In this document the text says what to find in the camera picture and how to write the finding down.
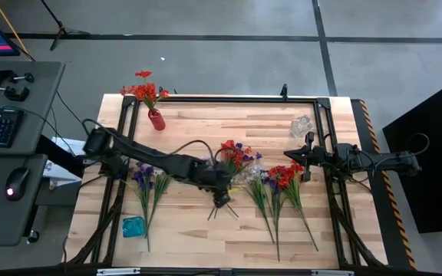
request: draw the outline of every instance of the tripod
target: tripod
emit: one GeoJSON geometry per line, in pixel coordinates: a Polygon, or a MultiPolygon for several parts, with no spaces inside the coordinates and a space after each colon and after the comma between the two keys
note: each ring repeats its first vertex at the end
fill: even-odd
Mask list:
{"type": "Polygon", "coordinates": [[[52,42],[51,51],[53,51],[58,46],[59,39],[65,38],[69,34],[76,33],[79,35],[90,35],[90,33],[87,31],[79,31],[79,30],[74,30],[71,28],[66,28],[62,24],[62,22],[59,21],[57,17],[55,17],[54,12],[52,12],[51,8],[49,8],[49,6],[45,2],[45,0],[41,0],[41,2],[42,2],[42,4],[44,4],[45,9],[47,9],[47,11],[51,14],[52,18],[58,24],[58,27],[59,27],[59,32],[57,33],[57,36],[55,37],[54,41],[52,42]]]}

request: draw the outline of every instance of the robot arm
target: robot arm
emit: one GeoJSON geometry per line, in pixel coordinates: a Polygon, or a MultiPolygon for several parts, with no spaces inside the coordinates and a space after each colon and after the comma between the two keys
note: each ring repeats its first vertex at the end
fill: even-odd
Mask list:
{"type": "Polygon", "coordinates": [[[305,167],[304,181],[309,181],[309,166],[331,166],[339,174],[351,177],[353,173],[363,171],[394,170],[410,176],[422,170],[415,157],[417,154],[404,151],[401,153],[373,154],[361,151],[358,146],[339,143],[333,153],[328,153],[324,146],[313,146],[315,134],[306,134],[301,149],[287,150],[284,154],[305,167]]]}
{"type": "Polygon", "coordinates": [[[100,160],[104,164],[101,174],[106,176],[120,175],[124,158],[130,157],[162,169],[180,182],[212,192],[217,208],[221,208],[230,200],[228,188],[231,177],[223,163],[215,162],[211,166],[206,160],[194,156],[162,153],[131,142],[125,136],[118,136],[114,129],[102,127],[91,131],[83,150],[88,157],[100,160]]]}

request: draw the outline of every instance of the yellow and black hazard tape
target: yellow and black hazard tape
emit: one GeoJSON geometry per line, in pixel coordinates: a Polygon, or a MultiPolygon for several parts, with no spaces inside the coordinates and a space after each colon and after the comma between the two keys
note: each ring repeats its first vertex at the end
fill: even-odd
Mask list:
{"type": "MultiPolygon", "coordinates": [[[[369,117],[368,108],[366,108],[366,103],[363,100],[359,100],[359,102],[361,103],[362,112],[364,113],[364,117],[366,118],[366,123],[368,124],[369,134],[371,135],[371,141],[373,142],[374,151],[376,151],[376,153],[380,153],[380,146],[378,145],[376,135],[374,134],[373,125],[371,125],[371,118],[369,117]]],[[[409,258],[408,262],[411,265],[412,269],[417,270],[414,257],[412,256],[411,245],[409,245],[408,243],[407,234],[405,233],[405,227],[404,224],[402,223],[400,212],[398,211],[397,201],[395,200],[393,190],[391,189],[390,179],[388,178],[388,174],[385,171],[381,171],[381,173],[383,174],[383,180],[388,191],[388,198],[390,199],[391,207],[393,208],[395,218],[397,219],[397,225],[398,228],[400,229],[400,234],[402,236],[405,245],[405,251],[407,252],[407,256],[409,258]]]]}

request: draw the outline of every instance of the white paper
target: white paper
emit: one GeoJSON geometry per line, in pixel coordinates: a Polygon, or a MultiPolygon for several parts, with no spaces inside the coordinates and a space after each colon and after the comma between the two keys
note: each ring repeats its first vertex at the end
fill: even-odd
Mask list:
{"type": "MultiPolygon", "coordinates": [[[[60,146],[62,149],[67,150],[69,153],[71,152],[69,150],[69,147],[72,149],[73,153],[75,155],[83,155],[83,146],[84,141],[80,140],[73,140],[73,139],[64,139],[66,143],[63,142],[63,140],[59,137],[52,137],[52,142],[54,142],[56,145],[60,146]]],[[[81,179],[74,174],[68,172],[63,167],[54,164],[51,161],[47,161],[45,164],[44,169],[44,175],[43,177],[49,177],[51,179],[51,182],[55,182],[57,187],[62,185],[67,185],[71,183],[76,183],[78,181],[81,181],[81,179]]]]}

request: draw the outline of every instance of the gray desk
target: gray desk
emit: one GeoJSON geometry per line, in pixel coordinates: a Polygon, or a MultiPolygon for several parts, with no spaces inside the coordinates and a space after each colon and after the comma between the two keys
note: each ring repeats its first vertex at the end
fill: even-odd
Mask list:
{"type": "Polygon", "coordinates": [[[25,196],[16,202],[8,201],[5,180],[13,169],[24,164],[25,159],[0,157],[0,245],[17,245],[21,241],[47,162],[45,155],[30,156],[25,166],[30,169],[25,196]]]}
{"type": "MultiPolygon", "coordinates": [[[[3,86],[10,85],[19,90],[27,86],[30,94],[24,102],[16,102],[8,100],[4,93],[0,92],[0,108],[19,107],[47,118],[61,81],[64,65],[60,62],[0,61],[1,70],[13,70],[18,75],[31,72],[35,77],[35,82],[33,84],[26,81],[20,81],[18,84],[4,82],[3,86]]],[[[21,237],[27,234],[25,229],[28,230],[28,222],[31,226],[34,219],[32,216],[35,216],[33,212],[36,210],[35,200],[47,159],[59,165],[61,165],[59,161],[74,160],[69,153],[41,135],[44,124],[42,118],[25,113],[12,147],[0,149],[0,245],[16,245],[21,241],[21,237]],[[10,172],[21,167],[27,158],[28,162],[25,167],[31,172],[25,196],[16,202],[10,202],[5,198],[6,179],[10,172]]]]}
{"type": "MultiPolygon", "coordinates": [[[[64,72],[61,62],[27,62],[27,61],[0,61],[0,70],[13,70],[18,76],[31,72],[35,77],[33,84],[20,80],[18,84],[4,82],[3,87],[11,86],[17,90],[23,87],[30,89],[30,94],[23,102],[8,100],[3,91],[0,91],[0,108],[4,106],[19,107],[30,110],[47,118],[55,91],[58,89],[64,72]]],[[[31,113],[25,113],[18,133],[13,140],[12,147],[1,149],[0,155],[28,155],[35,152],[45,122],[31,113]]]]}

